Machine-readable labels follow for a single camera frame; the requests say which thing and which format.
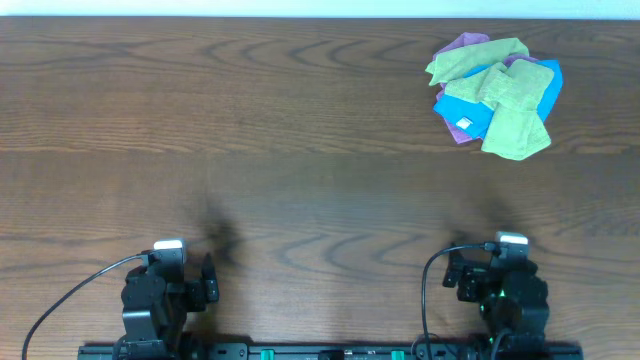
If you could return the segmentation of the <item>bright green microfiber cloth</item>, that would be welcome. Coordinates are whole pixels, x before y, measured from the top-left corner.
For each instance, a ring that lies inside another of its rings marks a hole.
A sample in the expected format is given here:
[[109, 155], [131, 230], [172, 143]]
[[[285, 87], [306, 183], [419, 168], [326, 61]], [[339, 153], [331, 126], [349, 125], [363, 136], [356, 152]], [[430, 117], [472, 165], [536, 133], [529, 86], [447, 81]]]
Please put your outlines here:
[[470, 77], [452, 80], [445, 94], [489, 107], [493, 115], [481, 150], [521, 161], [551, 144], [538, 106], [554, 76], [549, 67], [517, 59], [509, 67], [496, 63]]

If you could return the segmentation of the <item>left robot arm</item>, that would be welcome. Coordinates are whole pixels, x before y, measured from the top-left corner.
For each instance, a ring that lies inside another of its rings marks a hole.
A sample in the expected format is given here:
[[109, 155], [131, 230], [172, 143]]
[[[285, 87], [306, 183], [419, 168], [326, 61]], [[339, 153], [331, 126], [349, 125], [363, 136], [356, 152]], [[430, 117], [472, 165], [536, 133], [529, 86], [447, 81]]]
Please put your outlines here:
[[187, 315], [203, 312], [219, 300], [212, 256], [207, 254], [201, 275], [187, 280], [184, 252], [151, 250], [143, 264], [131, 270], [121, 292], [125, 334], [112, 347], [117, 359], [206, 359], [202, 341], [184, 331]]

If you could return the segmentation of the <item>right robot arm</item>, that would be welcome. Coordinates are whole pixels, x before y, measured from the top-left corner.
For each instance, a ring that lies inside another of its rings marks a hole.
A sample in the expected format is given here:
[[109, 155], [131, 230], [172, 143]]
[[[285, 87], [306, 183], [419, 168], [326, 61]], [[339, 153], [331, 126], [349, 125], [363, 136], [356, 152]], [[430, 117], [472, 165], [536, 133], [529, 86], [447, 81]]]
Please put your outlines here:
[[464, 258], [468, 247], [448, 255], [443, 285], [457, 289], [457, 299], [477, 303], [488, 334], [473, 336], [456, 351], [458, 359], [548, 359], [545, 327], [550, 310], [548, 285], [537, 276], [526, 244], [486, 242], [480, 250], [488, 263]]

